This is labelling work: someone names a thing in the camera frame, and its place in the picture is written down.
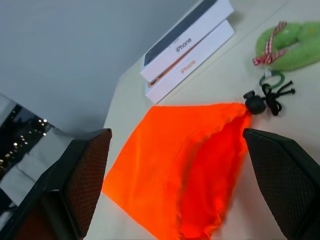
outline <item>orange drawstring bag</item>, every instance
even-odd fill
[[[159,240],[208,240],[227,212],[250,122],[238,103],[153,106],[102,192]]]

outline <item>drawstring cord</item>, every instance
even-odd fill
[[[272,92],[272,89],[270,88],[269,84],[262,85],[262,91],[265,97],[262,97],[261,99],[266,102],[274,116],[278,116],[279,112],[282,110],[281,104],[276,99],[283,95],[296,93],[296,90],[294,88],[291,88],[291,90],[289,91],[282,92],[284,89],[291,86],[292,84],[293,82],[290,81],[286,85],[282,86],[276,93]]]

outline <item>iphone box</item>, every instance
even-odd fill
[[[217,51],[234,33],[229,22],[224,20],[197,45],[174,62],[161,77],[152,82],[145,80],[145,95],[154,104],[158,103]]]
[[[203,0],[142,58],[141,75],[152,82],[234,11],[229,0]]]

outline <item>ribbon bow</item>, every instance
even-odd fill
[[[253,64],[255,66],[260,65],[260,64],[272,64],[277,58],[281,57],[283,54],[286,53],[286,49],[281,49],[275,53],[272,53],[272,45],[274,41],[274,37],[276,34],[278,34],[284,27],[287,25],[286,21],[281,21],[279,24],[275,27],[273,30],[271,37],[265,44],[265,52],[263,56],[257,56],[254,58]]]

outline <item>white table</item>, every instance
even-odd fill
[[[258,81],[264,73],[254,67],[255,43],[259,35],[279,21],[319,21],[318,0],[234,0],[236,13],[228,20],[235,35],[204,64],[166,96],[160,105],[201,105],[241,102],[250,90],[262,91]],[[131,132],[152,103],[144,95],[139,60],[119,80],[105,128],[111,128],[106,172],[111,168]],[[253,118],[252,128],[275,132],[295,139],[316,161],[320,150],[320,63],[285,74],[293,80],[296,94],[283,96],[284,108],[278,117],[270,112]],[[233,201],[214,239],[285,239],[258,188],[249,156],[238,178]],[[86,240],[154,239],[101,194]]]

